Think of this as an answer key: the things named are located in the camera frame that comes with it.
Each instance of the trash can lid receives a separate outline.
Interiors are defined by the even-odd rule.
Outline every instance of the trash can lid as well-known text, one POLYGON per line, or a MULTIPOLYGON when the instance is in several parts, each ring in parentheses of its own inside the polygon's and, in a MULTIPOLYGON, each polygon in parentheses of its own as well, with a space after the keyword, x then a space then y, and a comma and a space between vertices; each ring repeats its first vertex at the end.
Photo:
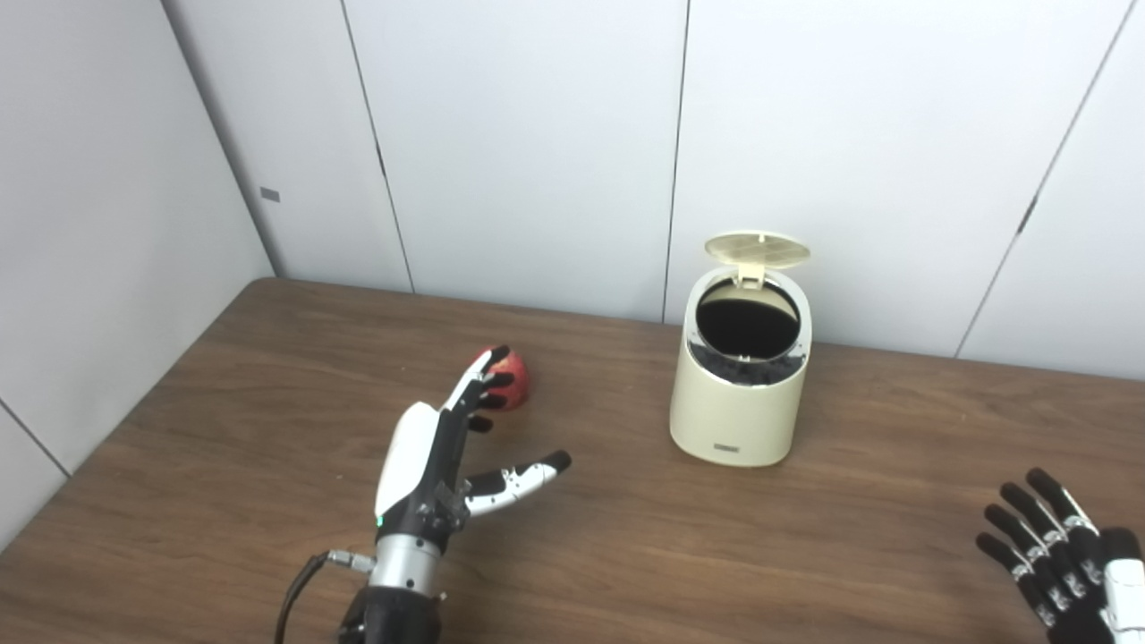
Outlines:
POLYGON ((736 285, 761 289, 768 268, 791 268, 811 257, 807 246, 775 233, 741 230, 717 235, 704 244, 708 254, 739 268, 736 285))

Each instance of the trash can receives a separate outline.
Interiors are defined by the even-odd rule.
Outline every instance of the trash can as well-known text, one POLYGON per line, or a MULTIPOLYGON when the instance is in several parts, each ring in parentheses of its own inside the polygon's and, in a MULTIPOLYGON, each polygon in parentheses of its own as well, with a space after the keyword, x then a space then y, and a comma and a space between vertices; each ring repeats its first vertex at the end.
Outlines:
POLYGON ((802 264, 811 252, 763 231, 720 235, 704 249, 726 266, 701 277, 688 296, 672 439, 713 463, 772 465, 791 449, 811 358, 807 298, 775 269, 802 264))

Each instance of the apple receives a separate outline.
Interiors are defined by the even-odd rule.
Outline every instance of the apple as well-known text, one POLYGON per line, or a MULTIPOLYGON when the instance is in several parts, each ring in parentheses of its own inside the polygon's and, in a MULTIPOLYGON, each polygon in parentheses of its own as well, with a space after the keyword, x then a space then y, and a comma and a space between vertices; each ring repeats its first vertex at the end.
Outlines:
MULTIPOLYGON (((497 347, 487 346, 485 348, 481 350, 481 353, 495 348, 497 347)), ((529 399, 529 371, 524 368, 524 360, 521 359, 520 353, 510 350, 508 355, 506 355, 504 360, 495 363, 489 368, 489 372, 513 375, 512 384, 506 385, 504 387, 489 388, 489 393, 505 396, 505 407, 502 407, 497 411, 508 411, 511 409, 516 409, 518 407, 524 405, 524 401, 529 399)))

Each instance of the black cable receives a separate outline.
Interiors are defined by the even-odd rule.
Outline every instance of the black cable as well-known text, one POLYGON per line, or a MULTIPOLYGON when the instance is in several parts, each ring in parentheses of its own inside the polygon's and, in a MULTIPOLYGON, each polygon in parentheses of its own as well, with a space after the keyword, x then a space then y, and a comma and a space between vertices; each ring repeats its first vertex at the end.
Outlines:
POLYGON ((302 594, 302 589, 310 581, 310 578, 326 563, 329 556, 330 552, 323 552, 310 557, 310 560, 302 566, 298 576, 291 582, 290 588, 286 589, 283 607, 278 611, 278 626, 275 627, 275 644, 283 644, 283 641, 286 638, 286 619, 290 616, 290 610, 294 605, 294 600, 302 594))

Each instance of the wooden table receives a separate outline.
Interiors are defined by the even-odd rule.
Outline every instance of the wooden table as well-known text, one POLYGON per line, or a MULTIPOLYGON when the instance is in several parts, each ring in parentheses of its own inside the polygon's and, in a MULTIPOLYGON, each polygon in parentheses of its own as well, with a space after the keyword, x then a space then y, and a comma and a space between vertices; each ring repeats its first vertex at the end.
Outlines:
MULTIPOLYGON (((394 423, 482 346, 532 400, 468 472, 572 468, 473 520, 443 643, 1037 642, 974 534, 1030 465, 1145 529, 1145 384, 816 345, 790 457, 737 470, 668 433, 679 329, 281 280, 248 288, 0 555, 0 641, 259 643, 329 548, 370 551, 394 423)), ((287 642, 331 642, 327 570, 287 642)))

